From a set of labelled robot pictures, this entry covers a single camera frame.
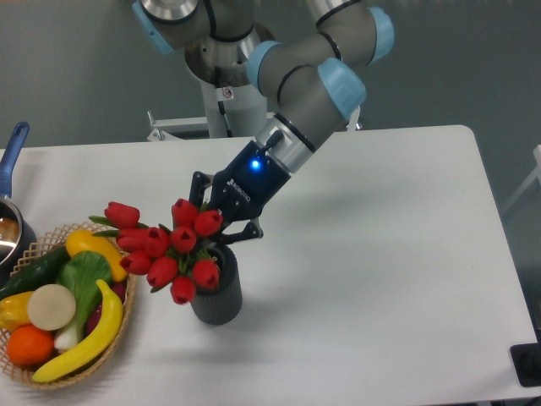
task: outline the blue pot handle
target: blue pot handle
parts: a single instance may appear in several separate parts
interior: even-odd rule
[[[0,161],[0,197],[11,197],[11,178],[14,173],[15,163],[20,150],[23,149],[29,131],[30,126],[23,121],[15,125],[14,132],[11,134],[6,151]]]

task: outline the orange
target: orange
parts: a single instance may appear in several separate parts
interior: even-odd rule
[[[49,360],[53,350],[52,333],[40,330],[31,324],[19,327],[12,332],[6,346],[9,360],[20,366],[41,364]]]

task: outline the yellow banana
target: yellow banana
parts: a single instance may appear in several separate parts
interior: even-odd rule
[[[96,281],[103,296],[101,318],[87,338],[58,357],[51,359],[37,370],[32,379],[35,382],[51,382],[85,366],[109,346],[117,336],[122,321],[122,302],[101,279]]]

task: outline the tulip bouquet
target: tulip bouquet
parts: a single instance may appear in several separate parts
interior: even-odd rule
[[[151,292],[169,283],[172,299],[177,304],[190,302],[197,288],[213,290],[220,282],[216,259],[207,250],[208,237],[221,230],[223,217],[219,211],[200,208],[185,199],[172,205],[173,230],[159,224],[148,227],[139,222],[139,210],[122,203],[111,202],[104,217],[90,220],[112,228],[95,233],[113,237],[117,245],[128,253],[120,265],[134,275],[146,275]]]

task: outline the gray floor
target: gray floor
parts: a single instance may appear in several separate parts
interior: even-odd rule
[[[143,141],[156,119],[204,115],[181,54],[156,55],[131,0],[0,2],[0,147],[15,123],[28,146]],[[314,32],[303,2],[264,0],[278,41]],[[366,129],[464,124],[496,204],[534,168],[541,144],[541,2],[366,1],[391,16],[391,55],[360,69]],[[528,299],[541,297],[541,194],[505,231]]]

